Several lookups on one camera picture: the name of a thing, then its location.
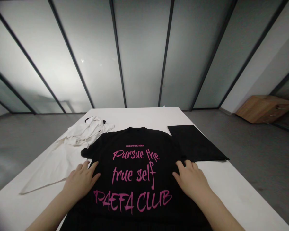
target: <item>black t-shirt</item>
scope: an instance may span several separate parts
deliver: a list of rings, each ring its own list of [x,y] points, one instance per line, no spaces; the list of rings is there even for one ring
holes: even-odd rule
[[[172,175],[182,152],[167,133],[146,128],[104,133],[81,155],[99,161],[94,174],[101,176],[61,230],[210,230]]]

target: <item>black metal frame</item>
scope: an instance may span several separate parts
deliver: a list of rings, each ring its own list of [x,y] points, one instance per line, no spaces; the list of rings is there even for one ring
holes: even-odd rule
[[[48,91],[51,93],[52,97],[55,99],[55,101],[57,102],[57,104],[59,105],[59,107],[61,108],[61,110],[65,113],[64,108],[62,107],[62,105],[60,104],[59,100],[57,99],[57,97],[55,96],[55,94],[53,93],[53,91],[51,90],[51,88],[49,87],[49,85],[47,84],[46,80],[44,79],[44,77],[42,76],[41,72],[38,70],[38,68],[36,67],[36,65],[34,64],[34,62],[32,61],[31,57],[29,56],[29,54],[27,53],[27,51],[25,50],[25,48],[23,47],[23,45],[21,44],[21,42],[18,40],[18,38],[16,37],[15,33],[12,31],[12,29],[10,28],[10,26],[8,25],[8,23],[6,22],[6,20],[4,19],[4,17],[2,16],[2,14],[0,13],[0,21],[3,23],[3,25],[5,26],[5,28],[7,29],[7,31],[10,33],[10,35],[12,36],[12,38],[14,39],[14,41],[17,43],[17,45],[19,46],[19,48],[21,49],[21,51],[23,52],[23,54],[25,55],[25,57],[28,59],[29,63],[31,64],[31,66],[33,67],[33,69],[36,71],[36,73],[38,74],[38,76],[41,78],[42,82],[45,84],[46,88],[48,89]]]
[[[173,14],[173,6],[174,6],[174,0],[171,0],[170,12],[169,12],[169,20],[168,20],[168,29],[167,29],[167,36],[166,36],[164,62],[163,62],[163,70],[162,70],[162,78],[161,78],[161,86],[160,86],[160,94],[159,94],[159,97],[158,97],[158,104],[157,104],[158,107],[160,107],[160,104],[161,104],[162,89],[163,89],[164,74],[165,74],[165,67],[166,67],[166,59],[167,59],[168,44],[169,44],[169,36],[170,36],[172,14]]]
[[[270,93],[270,95],[275,95],[289,80],[289,73],[281,80],[281,82],[273,89],[273,91]]]
[[[33,108],[21,97],[21,95],[12,87],[12,85],[6,80],[6,78],[0,73],[0,80],[16,95],[16,97],[33,113],[36,112]]]
[[[67,48],[68,48],[68,51],[70,52],[70,55],[71,55],[71,57],[72,57],[72,60],[73,60],[73,62],[74,62],[74,65],[75,65],[75,67],[76,67],[76,70],[77,70],[77,72],[78,72],[78,75],[79,75],[79,78],[80,78],[80,80],[81,80],[81,83],[83,84],[84,90],[85,90],[85,92],[86,92],[86,94],[87,94],[87,96],[88,96],[88,99],[89,99],[89,101],[90,101],[90,104],[91,104],[92,108],[94,108],[93,102],[92,102],[92,99],[91,99],[91,96],[90,96],[90,93],[89,93],[88,88],[87,88],[87,86],[86,86],[86,83],[85,83],[85,81],[84,81],[84,79],[83,79],[83,75],[81,74],[81,71],[80,71],[80,69],[79,69],[79,66],[78,66],[78,63],[77,63],[77,61],[76,61],[75,55],[74,55],[74,53],[73,53],[73,50],[72,50],[72,48],[71,48],[71,45],[70,45],[70,43],[69,43],[69,41],[68,41],[68,39],[67,39],[66,33],[65,33],[64,28],[63,28],[63,26],[62,26],[62,23],[61,23],[61,20],[60,20],[60,18],[59,18],[59,15],[58,15],[58,12],[57,12],[57,10],[56,10],[56,7],[55,7],[55,5],[54,5],[54,3],[53,3],[52,0],[48,0],[48,3],[49,3],[49,5],[50,5],[50,7],[51,7],[52,13],[54,14],[54,16],[55,16],[55,18],[56,18],[57,24],[58,24],[58,26],[59,26],[59,29],[60,29],[61,34],[62,34],[62,36],[63,36],[63,39],[64,39],[64,41],[65,41],[65,43],[66,43],[66,46],[67,46]]]
[[[273,26],[273,24],[275,23],[276,19],[278,18],[278,16],[280,15],[280,13],[282,12],[282,10],[284,9],[284,7],[286,6],[288,0],[283,0],[281,2],[281,4],[279,5],[279,7],[277,8],[277,10],[275,11],[274,15],[272,16],[271,20],[269,21],[268,25],[266,26],[266,28],[264,29],[264,31],[262,32],[260,38],[258,39],[257,43],[255,44],[254,48],[252,49],[251,53],[249,54],[249,56],[247,57],[246,61],[244,62],[243,66],[241,67],[239,73],[237,74],[237,76],[235,77],[234,81],[232,82],[232,84],[230,85],[228,91],[226,92],[225,96],[223,97],[222,101],[220,102],[220,104],[218,105],[218,107],[220,108],[221,105],[223,104],[223,102],[225,101],[225,99],[227,98],[227,96],[229,95],[230,91],[232,90],[232,88],[234,87],[235,83],[238,81],[239,77],[241,76],[241,74],[243,73],[244,69],[246,68],[246,66],[248,65],[249,61],[251,60],[251,58],[253,57],[253,55],[255,54],[255,52],[257,51],[257,49],[259,48],[260,44],[262,43],[262,41],[264,40],[264,38],[266,37],[267,33],[269,32],[269,30],[271,29],[271,27]]]
[[[119,41],[118,41],[118,34],[117,34],[117,24],[116,24],[116,17],[115,17],[115,10],[114,10],[114,6],[113,6],[113,0],[109,0],[109,4],[110,4],[110,10],[111,10],[113,32],[115,34],[115,41],[116,41],[116,47],[117,47],[117,56],[118,56],[118,62],[119,62],[119,71],[120,71],[121,84],[122,84],[124,107],[126,108],[125,90],[124,90],[121,57],[120,57],[120,50],[119,50]]]
[[[194,105],[195,105],[195,103],[196,103],[196,100],[197,100],[198,95],[199,95],[199,93],[200,93],[200,90],[201,90],[201,88],[202,88],[202,85],[203,85],[203,83],[205,82],[206,76],[207,76],[207,74],[208,74],[208,72],[209,72],[209,69],[210,69],[211,64],[212,64],[212,62],[213,62],[213,59],[214,59],[214,57],[215,57],[215,54],[216,54],[217,49],[218,49],[218,47],[219,47],[219,44],[220,44],[220,42],[221,42],[221,40],[222,40],[222,38],[223,38],[223,35],[224,35],[225,31],[226,31],[226,28],[227,28],[228,23],[229,23],[229,21],[230,21],[231,15],[232,15],[232,13],[233,13],[233,11],[234,11],[234,8],[235,8],[235,6],[236,6],[236,4],[237,4],[237,1],[238,1],[238,0],[233,0],[233,1],[231,2],[231,4],[230,4],[230,7],[229,7],[229,9],[228,9],[228,11],[227,11],[227,15],[226,15],[226,18],[225,18],[225,20],[224,20],[223,26],[222,26],[222,28],[221,28],[221,31],[219,32],[219,35],[218,35],[218,37],[217,37],[217,41],[216,41],[216,43],[215,43],[214,49],[213,49],[212,54],[211,54],[211,56],[210,56],[209,62],[208,62],[208,64],[207,64],[207,66],[206,66],[205,72],[204,72],[203,76],[201,77],[200,84],[199,84],[198,89],[197,89],[197,91],[196,91],[196,95],[195,95],[195,98],[194,98],[194,100],[193,100],[193,102],[192,102],[192,105],[191,105],[190,108],[189,108],[189,111],[192,111],[192,110],[194,109]]]
[[[203,108],[193,108],[192,110],[216,110],[219,109],[219,107],[203,107]]]
[[[5,106],[4,103],[2,103],[1,101],[0,101],[0,104],[1,104],[1,106],[4,107],[9,113],[13,113],[13,112],[12,112],[7,106]]]

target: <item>folded black garment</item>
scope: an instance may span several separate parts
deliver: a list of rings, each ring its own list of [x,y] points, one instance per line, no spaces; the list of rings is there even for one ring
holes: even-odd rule
[[[209,141],[194,125],[168,126],[172,137],[192,162],[229,160],[211,141]]]

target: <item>tabletop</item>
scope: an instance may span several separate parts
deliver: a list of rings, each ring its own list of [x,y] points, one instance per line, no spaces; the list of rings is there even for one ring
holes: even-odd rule
[[[169,125],[194,125],[178,107],[91,109],[76,124],[92,116],[114,124],[112,131],[146,127],[170,134]],[[62,190],[64,182],[58,182],[19,195],[52,145],[0,191],[0,230],[25,230]],[[203,161],[197,164],[212,190],[245,230],[289,230],[287,223],[229,161]]]

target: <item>graphic print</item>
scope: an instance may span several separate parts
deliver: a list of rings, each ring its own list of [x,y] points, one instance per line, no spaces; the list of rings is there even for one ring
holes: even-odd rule
[[[115,160],[115,158],[122,158],[122,159],[147,159],[148,164],[142,169],[137,170],[137,174],[135,174],[132,170],[126,170],[122,171],[117,169],[117,167],[113,170],[112,175],[112,185],[117,183],[118,181],[125,181],[125,182],[131,182],[131,184],[137,184],[137,182],[141,181],[148,181],[150,182],[151,187],[148,189],[149,192],[143,192],[140,195],[137,196],[137,209],[139,212],[144,212],[145,210],[155,209],[158,206],[165,206],[172,198],[172,195],[170,195],[169,190],[163,190],[158,193],[154,192],[154,177],[156,172],[154,172],[154,163],[157,163],[159,161],[159,156],[157,153],[150,152],[149,149],[145,150],[146,155],[142,151],[124,151],[124,150],[118,150],[113,153],[112,160]],[[114,193],[109,191],[107,194],[104,192],[101,192],[99,190],[93,191],[95,195],[95,202],[96,204],[102,203],[103,206],[108,206],[108,211],[112,209],[113,211],[116,211],[118,208],[120,212],[122,212],[122,208],[125,209],[125,211],[130,210],[131,214],[133,214],[133,197],[134,193],[131,192],[130,194],[126,193]],[[119,205],[113,207],[113,202],[115,200],[119,200]],[[142,208],[139,207],[140,201],[146,201],[146,205]]]

